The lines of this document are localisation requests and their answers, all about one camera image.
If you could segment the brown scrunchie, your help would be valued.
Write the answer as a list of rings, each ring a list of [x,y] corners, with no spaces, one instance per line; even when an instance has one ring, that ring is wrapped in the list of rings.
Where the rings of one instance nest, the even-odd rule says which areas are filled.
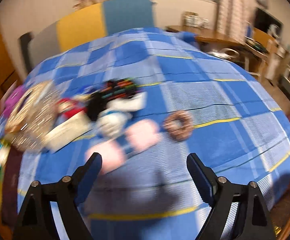
[[[163,129],[176,141],[184,141],[192,135],[193,120],[188,111],[174,111],[163,122]]]

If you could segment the pink white plush toy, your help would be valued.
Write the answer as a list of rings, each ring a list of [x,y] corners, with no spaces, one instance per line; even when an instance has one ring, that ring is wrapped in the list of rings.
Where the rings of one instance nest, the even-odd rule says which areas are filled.
[[[0,139],[0,166],[6,164],[10,149],[11,144],[5,139]]]

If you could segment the multicolour sofa backrest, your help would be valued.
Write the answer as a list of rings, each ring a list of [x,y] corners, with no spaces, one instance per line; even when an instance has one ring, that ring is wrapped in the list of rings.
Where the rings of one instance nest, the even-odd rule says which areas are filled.
[[[76,46],[132,28],[154,27],[152,0],[108,0],[79,9],[34,35],[20,36],[25,68]]]

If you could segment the white blue-striped sock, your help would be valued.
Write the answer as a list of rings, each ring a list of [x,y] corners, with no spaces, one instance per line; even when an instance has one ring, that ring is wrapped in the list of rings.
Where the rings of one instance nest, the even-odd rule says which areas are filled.
[[[99,114],[96,125],[103,137],[114,139],[123,133],[125,124],[131,117],[128,112],[103,111]]]

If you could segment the beige knitted cloth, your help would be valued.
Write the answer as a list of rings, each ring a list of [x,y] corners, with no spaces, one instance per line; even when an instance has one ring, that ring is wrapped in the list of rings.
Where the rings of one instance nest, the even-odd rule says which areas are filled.
[[[90,131],[90,128],[90,119],[83,111],[80,111],[52,129],[43,139],[44,147],[51,152],[57,152],[76,138]]]

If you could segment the red reindeer christmas sock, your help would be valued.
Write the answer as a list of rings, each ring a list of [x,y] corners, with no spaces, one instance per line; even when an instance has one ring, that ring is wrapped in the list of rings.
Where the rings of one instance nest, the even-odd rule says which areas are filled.
[[[79,112],[86,113],[86,107],[79,101],[62,98],[57,101],[57,113],[69,119]]]

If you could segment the white sponge block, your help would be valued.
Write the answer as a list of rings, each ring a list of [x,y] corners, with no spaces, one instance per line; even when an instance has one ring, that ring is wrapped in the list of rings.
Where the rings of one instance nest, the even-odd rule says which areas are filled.
[[[144,109],[147,101],[147,92],[136,93],[129,99],[118,98],[107,103],[107,109],[120,112],[136,112]]]

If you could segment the purple gift box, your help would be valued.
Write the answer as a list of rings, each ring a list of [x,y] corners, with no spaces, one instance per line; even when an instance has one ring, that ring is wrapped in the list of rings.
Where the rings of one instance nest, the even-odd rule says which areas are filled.
[[[11,85],[11,87],[6,91],[0,100],[0,114],[4,118],[8,118],[14,109],[16,103],[25,93],[25,88],[23,85],[16,87],[16,82]]]

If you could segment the pink fluffy sock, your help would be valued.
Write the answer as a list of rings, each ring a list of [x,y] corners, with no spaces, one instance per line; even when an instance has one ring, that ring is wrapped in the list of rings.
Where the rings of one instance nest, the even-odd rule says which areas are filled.
[[[85,153],[85,159],[88,160],[93,153],[100,154],[102,157],[100,174],[107,174],[123,166],[131,157],[156,145],[161,140],[159,131],[160,128],[154,120],[140,120],[128,126],[117,138],[89,148]]]

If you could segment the sparkly silver box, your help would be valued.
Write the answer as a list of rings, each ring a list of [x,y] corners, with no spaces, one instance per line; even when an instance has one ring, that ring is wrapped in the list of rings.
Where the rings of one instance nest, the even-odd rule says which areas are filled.
[[[5,134],[13,147],[25,152],[40,152],[44,137],[52,130],[60,94],[51,80],[30,87],[14,106]]]

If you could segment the blue checkered tablecloth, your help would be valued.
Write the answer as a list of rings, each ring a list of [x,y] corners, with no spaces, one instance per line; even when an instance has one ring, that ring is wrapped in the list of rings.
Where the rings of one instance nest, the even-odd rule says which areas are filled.
[[[195,239],[210,207],[188,173],[196,153],[230,182],[255,181],[271,209],[290,183],[290,122],[262,85],[240,66],[193,46],[190,33],[135,28],[74,47],[39,63],[29,88],[51,80],[64,98],[109,80],[133,79],[147,94],[129,124],[162,126],[188,111],[192,135],[130,152],[117,170],[100,176],[80,212],[94,239]]]

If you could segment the patterned curtain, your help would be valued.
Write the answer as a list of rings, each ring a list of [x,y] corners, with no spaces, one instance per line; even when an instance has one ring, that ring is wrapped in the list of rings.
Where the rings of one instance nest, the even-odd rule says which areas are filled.
[[[248,9],[248,0],[218,0],[217,32],[244,43]]]

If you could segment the wooden side table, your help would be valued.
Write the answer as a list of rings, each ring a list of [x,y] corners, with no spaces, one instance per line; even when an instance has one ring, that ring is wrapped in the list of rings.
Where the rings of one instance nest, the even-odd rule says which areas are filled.
[[[250,49],[254,53],[256,53],[258,56],[261,56],[265,60],[264,70],[262,71],[262,78],[265,74],[265,68],[266,64],[268,62],[269,58],[269,52],[266,51],[266,49],[263,49],[260,51],[257,48],[257,42],[253,41],[250,38],[246,38],[244,43],[239,43],[236,40],[229,38],[226,35],[223,35],[221,33],[218,33],[215,30],[211,29],[205,29],[205,28],[195,28],[195,27],[188,27],[188,26],[181,26],[181,25],[169,25],[166,27],[166,31],[177,33],[180,31],[187,31],[190,33],[193,33],[195,35],[195,39],[198,42],[200,46],[202,46],[202,49],[205,51],[208,51],[208,47],[211,49],[222,49],[222,48],[243,48]]]

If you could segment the black beaded hair wig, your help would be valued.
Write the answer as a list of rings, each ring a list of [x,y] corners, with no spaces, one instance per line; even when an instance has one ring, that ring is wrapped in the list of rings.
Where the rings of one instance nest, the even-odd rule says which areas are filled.
[[[100,89],[94,89],[90,94],[86,114],[91,121],[96,121],[99,113],[107,109],[107,103],[115,99],[131,99],[140,91],[138,84],[130,78],[105,81]]]

